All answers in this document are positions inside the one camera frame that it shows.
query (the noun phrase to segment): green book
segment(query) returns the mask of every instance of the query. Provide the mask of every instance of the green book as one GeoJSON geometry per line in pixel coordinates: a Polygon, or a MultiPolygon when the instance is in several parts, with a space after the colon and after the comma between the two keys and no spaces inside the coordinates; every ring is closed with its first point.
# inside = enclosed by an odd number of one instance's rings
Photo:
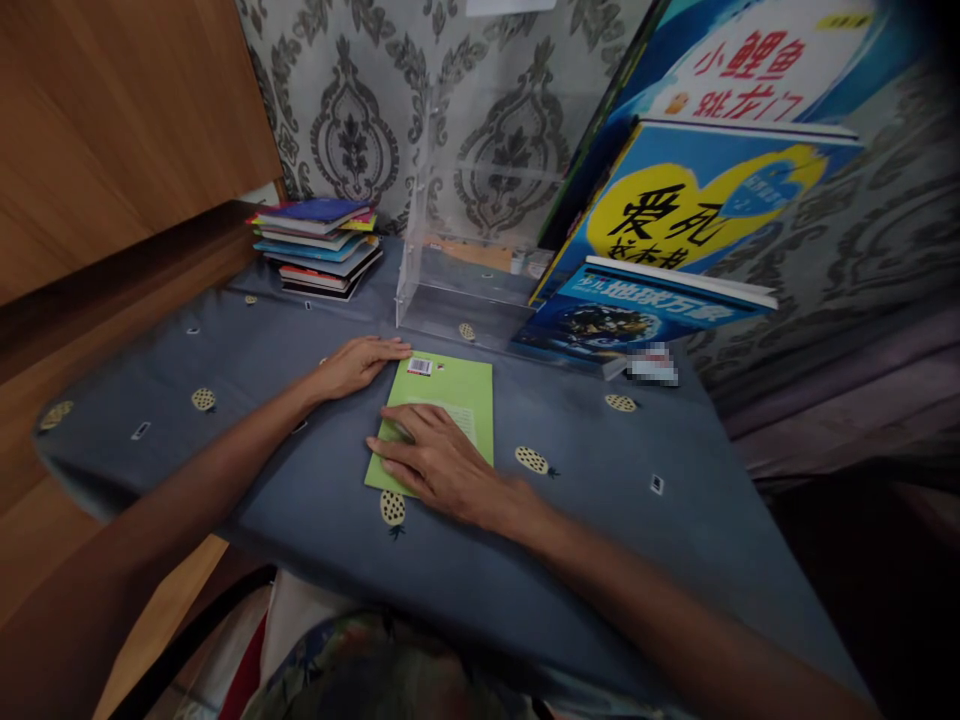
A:
{"type": "MultiPolygon", "coordinates": [[[[493,464],[493,365],[415,352],[397,368],[397,377],[387,399],[388,407],[408,403],[442,407],[470,438],[484,460],[493,464]]],[[[377,437],[388,442],[411,442],[388,420],[380,423],[377,437]]],[[[377,455],[370,457],[363,482],[381,490],[416,497],[387,474],[377,455]]]]}

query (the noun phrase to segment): wooden wall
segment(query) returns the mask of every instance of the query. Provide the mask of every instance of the wooden wall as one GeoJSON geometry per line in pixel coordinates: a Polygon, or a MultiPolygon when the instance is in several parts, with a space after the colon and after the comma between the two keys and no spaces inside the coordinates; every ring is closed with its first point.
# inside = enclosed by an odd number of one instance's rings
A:
{"type": "Polygon", "coordinates": [[[0,624],[96,531],[47,476],[30,434],[68,385],[255,256],[230,202],[0,307],[0,624]]]}
{"type": "Polygon", "coordinates": [[[9,0],[0,304],[281,175],[233,0],[9,0]]]}

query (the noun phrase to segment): barcode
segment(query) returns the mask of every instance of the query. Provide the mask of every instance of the barcode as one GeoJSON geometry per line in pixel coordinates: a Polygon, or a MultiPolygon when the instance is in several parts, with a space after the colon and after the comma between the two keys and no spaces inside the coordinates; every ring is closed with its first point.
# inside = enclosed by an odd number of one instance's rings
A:
{"type": "Polygon", "coordinates": [[[433,372],[433,363],[422,358],[410,358],[407,372],[412,372],[414,375],[430,375],[433,372]]]}

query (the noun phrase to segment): blue tablecloth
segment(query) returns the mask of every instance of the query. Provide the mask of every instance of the blue tablecloth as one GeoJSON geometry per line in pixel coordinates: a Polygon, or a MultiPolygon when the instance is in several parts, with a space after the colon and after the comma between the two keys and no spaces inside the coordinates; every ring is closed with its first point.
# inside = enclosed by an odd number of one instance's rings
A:
{"type": "MultiPolygon", "coordinates": [[[[400,243],[353,301],[280,292],[255,264],[210,290],[51,400],[73,402],[38,433],[41,457],[102,518],[119,512],[213,438],[357,335],[393,336],[400,243]],[[246,296],[255,296],[247,304],[246,296]],[[198,412],[198,388],[216,412],[198,412]],[[135,431],[149,422],[138,440],[135,431]]],[[[866,696],[829,619],[724,435],[687,359],[682,387],[618,386],[640,405],[610,408],[611,385],[464,343],[416,333],[427,352],[494,365],[496,467],[550,502],[658,562],[678,582],[866,696]],[[526,471],[518,446],[560,470],[526,471]],[[652,474],[663,494],[650,490],[652,474]]],[[[220,531],[297,575],[388,603],[467,641],[545,664],[634,697],[669,691],[639,653],[523,550],[407,502],[406,533],[389,534],[378,491],[365,487],[364,438],[393,380],[325,405],[290,437],[220,531]]]]}

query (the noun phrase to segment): book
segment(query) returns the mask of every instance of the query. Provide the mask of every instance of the book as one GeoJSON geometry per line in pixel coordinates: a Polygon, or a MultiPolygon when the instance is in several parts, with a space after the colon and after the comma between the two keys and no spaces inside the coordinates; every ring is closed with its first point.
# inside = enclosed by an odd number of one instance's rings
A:
{"type": "Polygon", "coordinates": [[[370,210],[366,202],[340,198],[312,198],[257,213],[266,224],[307,233],[328,233],[347,220],[370,210]]]}
{"type": "Polygon", "coordinates": [[[296,243],[283,242],[282,240],[261,240],[253,246],[253,249],[263,253],[291,255],[312,260],[325,260],[328,262],[343,262],[353,255],[362,245],[369,244],[369,242],[370,236],[361,235],[360,237],[349,240],[339,250],[324,250],[323,248],[298,245],[296,243]]]}
{"type": "Polygon", "coordinates": [[[311,268],[300,267],[299,265],[281,265],[280,277],[284,280],[299,282],[305,285],[317,285],[333,290],[344,290],[382,256],[383,250],[380,248],[372,248],[372,252],[364,253],[359,262],[351,263],[351,270],[344,275],[324,273],[311,268]]]}
{"type": "Polygon", "coordinates": [[[334,230],[324,236],[309,236],[296,233],[292,230],[268,230],[266,226],[254,228],[254,234],[267,240],[279,240],[280,242],[289,242],[296,245],[308,245],[318,247],[324,250],[336,251],[346,245],[350,240],[357,237],[367,237],[366,233],[356,230],[334,230]]]}
{"type": "MultiPolygon", "coordinates": [[[[623,57],[620,60],[620,63],[617,65],[617,69],[613,74],[610,84],[607,86],[603,97],[600,99],[600,102],[597,105],[597,109],[593,113],[593,117],[590,119],[590,123],[587,125],[587,129],[584,130],[583,135],[580,138],[580,142],[577,144],[577,148],[573,152],[570,165],[564,172],[563,185],[560,186],[560,191],[557,193],[557,198],[559,200],[559,198],[566,197],[567,202],[554,202],[553,207],[550,209],[549,215],[547,215],[546,221],[540,228],[540,234],[537,236],[537,247],[546,251],[559,250],[563,245],[563,241],[567,237],[566,231],[573,223],[573,220],[579,211],[578,208],[572,207],[571,203],[569,202],[570,197],[572,197],[574,194],[570,192],[571,187],[575,184],[578,178],[582,184],[583,178],[579,174],[580,168],[590,156],[590,150],[594,146],[598,134],[606,125],[607,118],[610,117],[610,113],[613,112],[613,109],[616,107],[616,103],[621,97],[624,87],[626,87],[627,82],[636,71],[637,63],[640,61],[640,58],[647,47],[650,36],[653,34],[654,30],[656,30],[657,25],[660,22],[660,18],[663,16],[663,13],[666,11],[669,5],[669,0],[654,0],[654,2],[651,3],[650,9],[647,11],[646,16],[637,26],[637,31],[634,33],[630,44],[627,46],[626,52],[623,53],[623,57]]],[[[620,148],[625,139],[626,135],[621,138],[621,141],[616,145],[616,147],[620,148]]]]}
{"type": "Polygon", "coordinates": [[[341,230],[360,230],[361,232],[373,232],[374,225],[377,224],[377,213],[373,210],[357,215],[347,220],[340,226],[341,230]]]}
{"type": "Polygon", "coordinates": [[[642,118],[530,302],[588,255],[703,272],[862,149],[837,125],[642,118]]]}
{"type": "Polygon", "coordinates": [[[350,275],[354,269],[356,269],[357,265],[363,263],[363,261],[375,253],[379,247],[380,238],[378,238],[376,235],[371,235],[367,238],[366,242],[360,243],[360,245],[357,246],[357,249],[352,255],[350,255],[350,257],[340,262],[313,260],[311,258],[299,257],[297,255],[283,255],[275,252],[264,253],[263,256],[272,265],[294,265],[299,268],[316,270],[322,275],[331,275],[333,277],[343,278],[350,275]]]}
{"type": "MultiPolygon", "coordinates": [[[[408,403],[438,405],[463,430],[483,459],[493,464],[493,366],[415,351],[401,360],[387,399],[388,407],[408,403]]],[[[408,441],[392,422],[380,423],[377,437],[387,442],[408,441]]],[[[380,458],[371,456],[364,484],[416,497],[387,474],[380,458]]]]}
{"type": "Polygon", "coordinates": [[[902,0],[674,0],[554,200],[539,245],[557,249],[634,118],[841,123],[920,58],[922,13],[902,0]]]}
{"type": "Polygon", "coordinates": [[[650,343],[776,310],[771,292],[590,256],[511,342],[514,349],[542,359],[562,355],[574,365],[606,365],[650,343]]]}
{"type": "Polygon", "coordinates": [[[337,302],[349,302],[353,297],[353,294],[357,291],[357,287],[360,285],[359,278],[356,282],[351,283],[344,290],[335,290],[333,288],[323,288],[316,285],[307,285],[306,283],[291,282],[290,280],[284,280],[283,285],[281,286],[283,291],[290,293],[291,295],[304,295],[308,298],[314,298],[317,300],[335,300],[337,302]]]}

